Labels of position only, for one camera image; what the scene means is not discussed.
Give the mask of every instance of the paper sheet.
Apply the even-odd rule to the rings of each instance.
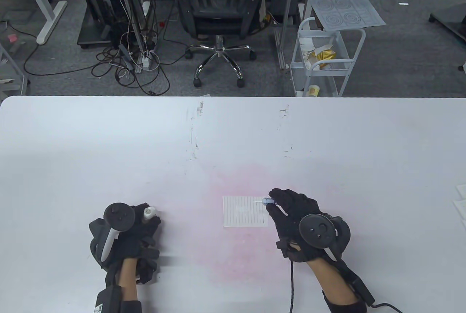
[[[262,197],[223,197],[224,227],[267,227],[268,217]]]
[[[386,24],[369,0],[309,0],[309,3],[327,32]]]

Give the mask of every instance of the hand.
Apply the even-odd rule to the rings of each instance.
[[[269,193],[270,198],[283,208],[285,215],[277,205],[267,204],[269,215],[275,222],[280,242],[277,246],[282,250],[283,256],[295,262],[311,261],[325,255],[322,249],[314,248],[306,243],[299,233],[299,223],[302,218],[311,213],[321,214],[316,200],[292,190],[274,188]]]
[[[159,217],[153,217],[143,223],[144,210],[149,207],[146,203],[132,207],[135,213],[134,225],[126,232],[121,232],[118,239],[113,241],[108,258],[102,262],[96,256],[96,238],[92,239],[90,250],[95,260],[111,277],[114,277],[121,268],[125,258],[137,258],[137,275],[139,275],[141,283],[146,283],[152,279],[153,272],[157,269],[155,260],[159,257],[159,251],[153,248],[155,246],[153,236],[161,221]],[[95,230],[95,228],[103,226],[104,223],[103,219],[98,218],[90,224],[90,228]]]

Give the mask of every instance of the chrome chair leg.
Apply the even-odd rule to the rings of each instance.
[[[201,64],[198,65],[198,67],[196,68],[196,71],[194,72],[194,81],[199,80],[199,75],[201,74],[201,72],[203,71],[203,69],[205,68],[205,66],[206,66],[211,60],[213,60],[216,56],[217,56],[217,53],[214,52],[212,55],[210,55],[208,58],[206,58],[206,59],[204,60],[204,62],[202,62]]]
[[[225,51],[236,51],[236,50],[249,50],[249,51],[255,52],[253,48],[250,47],[249,45],[231,46],[225,49]]]
[[[215,47],[210,47],[210,46],[206,46],[206,45],[190,45],[186,48],[186,50],[188,51],[215,51]]]
[[[236,77],[238,78],[238,80],[236,80],[236,86],[244,87],[243,73],[241,72],[239,65],[225,52],[222,52],[222,57],[225,58],[225,60],[229,65],[231,65],[234,72],[236,73]]]

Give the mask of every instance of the metal pole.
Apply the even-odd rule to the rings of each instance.
[[[278,48],[278,52],[283,52],[283,45],[285,44],[285,32],[287,31],[288,15],[290,12],[290,4],[291,4],[291,0],[287,0],[287,5],[285,8],[285,15],[283,15],[283,25],[281,27],[280,46]]]

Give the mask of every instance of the gray carpet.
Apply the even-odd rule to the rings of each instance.
[[[457,70],[466,60],[466,45],[438,24],[427,22],[433,10],[455,5],[465,0],[370,0],[386,21],[384,27],[368,28],[367,39],[345,90],[345,96],[370,97],[464,97],[466,76]],[[398,5],[407,2],[408,6]],[[12,7],[35,8],[33,0],[0,0],[0,15]],[[158,4],[158,15],[163,18],[170,5]],[[85,11],[84,0],[68,0],[60,22],[47,44],[28,62],[28,69],[35,73],[50,73],[86,67],[95,63],[95,54],[101,49],[81,50],[76,45],[80,24]],[[37,34],[44,19],[36,11],[30,23],[17,25],[18,29]],[[2,43],[5,34],[1,35]],[[351,33],[347,46],[351,52],[356,39]],[[171,23],[167,38],[192,43],[179,22]],[[288,31],[285,50],[286,61],[290,62],[296,38],[296,29]],[[24,45],[14,55],[24,62],[34,47],[34,41],[21,36]],[[290,96],[293,94],[288,71],[281,71],[273,43],[273,28],[246,40],[257,51],[258,58],[251,62],[248,54],[238,52],[233,58],[243,69],[246,87],[238,89],[231,68],[221,59],[216,59],[203,72],[203,87],[192,85],[193,71],[204,55],[192,60],[182,59],[165,72],[171,88],[167,95],[219,95],[219,96]],[[239,43],[228,40],[229,44]],[[170,62],[183,52],[183,47],[161,42],[158,54],[162,62]],[[140,81],[153,78],[152,74],[140,75]],[[47,77],[31,76],[31,95],[143,95],[140,90],[121,87],[115,82],[113,72],[102,78],[93,77],[88,70],[68,75]],[[148,90],[160,92],[166,80],[159,76]]]

